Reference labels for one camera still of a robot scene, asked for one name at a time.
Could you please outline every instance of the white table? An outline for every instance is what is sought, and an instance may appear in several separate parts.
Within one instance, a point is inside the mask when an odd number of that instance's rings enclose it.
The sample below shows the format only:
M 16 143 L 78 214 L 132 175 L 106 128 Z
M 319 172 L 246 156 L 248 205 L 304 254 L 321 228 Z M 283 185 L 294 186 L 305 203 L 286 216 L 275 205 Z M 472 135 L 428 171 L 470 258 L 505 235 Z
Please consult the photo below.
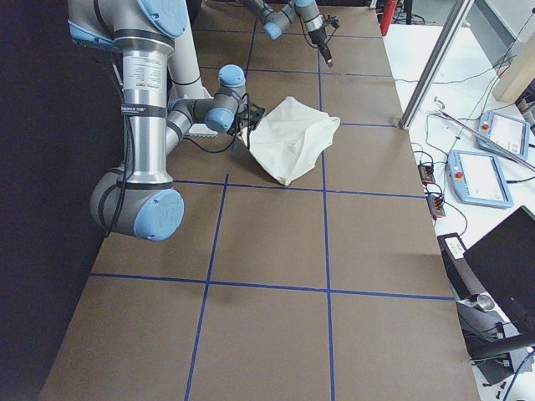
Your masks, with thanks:
M 436 40 L 441 32 L 441 27 L 429 26 L 406 26 L 392 25 L 388 36 L 385 38 L 385 46 L 395 79 L 408 81 L 417 80 L 425 67 L 431 50 L 435 46 Z M 446 112 L 456 118 L 477 118 L 483 112 L 482 103 L 474 106 L 486 91 L 487 85 L 496 78 L 496 73 L 492 69 L 491 63 L 476 38 L 469 28 L 462 28 L 458 33 L 455 42 L 446 55 L 446 59 L 441 66 L 441 70 L 436 75 L 435 82 L 450 82 L 463 80 L 472 75 L 477 75 L 486 71 L 481 76 L 468 79 L 463 83 L 455 84 L 433 84 L 425 98 L 420 111 L 410 127 L 410 139 L 414 150 L 423 150 L 429 153 L 435 162 L 445 161 L 446 156 L 440 151 L 433 149 L 425 143 L 425 121 L 428 114 L 437 110 L 434 99 L 439 99 L 445 106 Z M 414 91 L 416 83 L 396 81 L 396 88 L 402 109 L 405 109 L 410 96 Z M 507 104 L 497 102 L 492 94 L 489 96 L 485 109 L 495 109 Z M 517 108 L 512 105 L 500 109 L 500 113 L 516 118 L 522 118 Z M 476 127 L 477 122 L 467 123 L 471 127 Z M 445 121 L 438 117 L 429 118 L 428 141 L 446 153 L 451 149 L 455 141 L 455 136 L 459 133 L 460 127 L 450 121 Z M 479 150 L 475 137 L 464 131 L 461 138 L 455 143 L 455 150 Z M 425 155 L 416 153 L 416 161 L 428 161 Z M 535 151 L 530 150 L 527 160 L 535 164 Z M 509 160 L 500 158 L 503 173 L 507 180 L 521 180 L 531 177 L 533 173 Z M 484 206 L 470 206 L 458 201 L 453 188 L 448 179 L 444 176 L 444 164 L 435 166 L 436 182 L 444 189 L 446 201 L 461 210 L 467 220 L 468 227 L 462 235 L 462 240 L 467 247 L 472 246 L 487 234 L 492 228 L 513 213 L 518 207 L 525 205 L 531 211 L 535 211 L 535 180 L 509 185 L 509 190 L 514 201 L 514 206 L 509 209 L 497 209 Z M 446 217 L 438 219 L 435 232 L 439 236 L 450 232 L 461 233 L 464 230 L 465 222 L 462 216 L 450 206 L 445 206 Z M 485 379 L 479 369 L 474 368 L 474 374 L 478 382 L 481 400 L 494 401 L 499 384 L 493 387 L 482 387 Z M 535 399 L 535 373 L 523 373 L 519 375 L 513 390 L 509 394 L 508 400 Z

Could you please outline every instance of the crumpled cloth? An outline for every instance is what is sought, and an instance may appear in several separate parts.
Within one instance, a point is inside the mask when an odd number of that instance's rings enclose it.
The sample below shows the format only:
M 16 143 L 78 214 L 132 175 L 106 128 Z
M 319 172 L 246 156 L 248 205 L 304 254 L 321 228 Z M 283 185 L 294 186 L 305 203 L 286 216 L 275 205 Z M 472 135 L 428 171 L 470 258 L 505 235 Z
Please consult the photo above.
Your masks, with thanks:
M 275 180 L 290 183 L 314 168 L 318 156 L 333 144 L 340 118 L 312 109 L 288 96 L 251 132 L 250 151 Z M 241 139 L 247 145 L 246 130 Z

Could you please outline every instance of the robotic arm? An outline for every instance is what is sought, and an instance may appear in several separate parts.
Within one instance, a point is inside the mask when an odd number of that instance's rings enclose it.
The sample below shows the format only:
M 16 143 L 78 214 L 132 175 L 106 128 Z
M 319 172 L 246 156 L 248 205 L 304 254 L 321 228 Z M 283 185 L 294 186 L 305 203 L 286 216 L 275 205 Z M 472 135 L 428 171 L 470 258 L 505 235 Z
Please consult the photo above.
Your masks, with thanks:
M 91 215 L 107 232 L 164 240 L 184 214 L 166 155 L 194 123 L 228 131 L 243 109 L 243 71 L 224 67 L 205 99 L 184 0 L 69 0 L 69 26 L 76 43 L 122 54 L 125 157 L 94 188 Z M 170 111 L 168 68 L 180 98 Z
M 260 19 L 271 39 L 281 36 L 297 18 L 301 18 L 312 43 L 318 47 L 325 63 L 329 67 L 333 66 L 325 28 L 331 25 L 334 29 L 338 29 L 339 20 L 330 16 L 324 19 L 315 0 L 291 0 L 279 12 L 275 12 L 263 0 L 243 0 L 243 5 Z

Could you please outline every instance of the black backdrop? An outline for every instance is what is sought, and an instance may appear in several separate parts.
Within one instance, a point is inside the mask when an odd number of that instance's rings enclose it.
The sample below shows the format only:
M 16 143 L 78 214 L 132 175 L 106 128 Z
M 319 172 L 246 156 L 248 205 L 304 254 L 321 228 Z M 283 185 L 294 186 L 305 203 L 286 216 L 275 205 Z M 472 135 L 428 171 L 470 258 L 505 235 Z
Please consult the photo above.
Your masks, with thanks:
M 102 242 L 89 197 L 122 156 L 120 100 L 67 2 L 0 13 L 0 399 L 37 398 Z

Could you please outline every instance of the silver rod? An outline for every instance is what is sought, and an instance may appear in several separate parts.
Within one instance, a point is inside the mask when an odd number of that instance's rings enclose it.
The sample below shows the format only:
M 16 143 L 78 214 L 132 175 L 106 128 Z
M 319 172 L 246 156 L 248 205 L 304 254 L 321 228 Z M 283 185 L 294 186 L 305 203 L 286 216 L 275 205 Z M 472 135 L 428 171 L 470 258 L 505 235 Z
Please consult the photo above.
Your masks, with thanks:
M 504 147 L 500 146 L 499 144 L 497 144 L 496 142 L 493 142 L 490 138 L 486 137 L 485 135 L 482 135 L 480 134 L 479 132 L 477 132 L 475 129 L 473 129 L 472 127 L 469 127 L 468 125 L 462 123 L 461 121 L 459 121 L 458 119 L 455 119 L 453 117 L 451 117 L 448 113 L 445 113 L 444 111 L 440 110 L 440 113 L 446 117 L 447 119 L 450 119 L 451 121 L 455 121 L 456 123 L 458 123 L 462 128 L 466 129 L 467 131 L 470 131 L 472 134 L 474 134 L 477 138 L 479 138 L 480 140 L 484 141 L 486 144 L 488 145 L 492 145 L 493 147 L 499 149 L 501 152 L 503 152 L 505 155 L 507 155 L 507 157 L 513 161 L 516 161 L 519 165 L 523 165 L 524 167 L 526 167 L 527 169 L 535 172 L 535 165 L 530 165 L 529 163 L 527 163 L 524 159 L 521 159 L 517 154 L 515 153 L 512 153 L 510 150 L 508 149 L 505 149 Z
M 441 31 L 441 35 L 436 41 L 436 45 L 431 52 L 429 60 L 427 60 L 424 72 L 421 74 L 420 80 L 416 85 L 415 92 L 412 94 L 409 103 L 407 104 L 403 117 L 401 117 L 400 127 L 402 129 L 409 129 L 412 121 L 415 119 L 416 113 L 424 101 L 424 97 L 427 95 L 429 88 L 433 84 L 433 79 L 435 79 L 436 73 L 438 73 L 442 61 L 444 61 L 444 57 L 453 43 L 457 31 L 461 27 L 473 3 L 474 0 L 457 0 L 455 6 L 451 9 L 450 15 Z

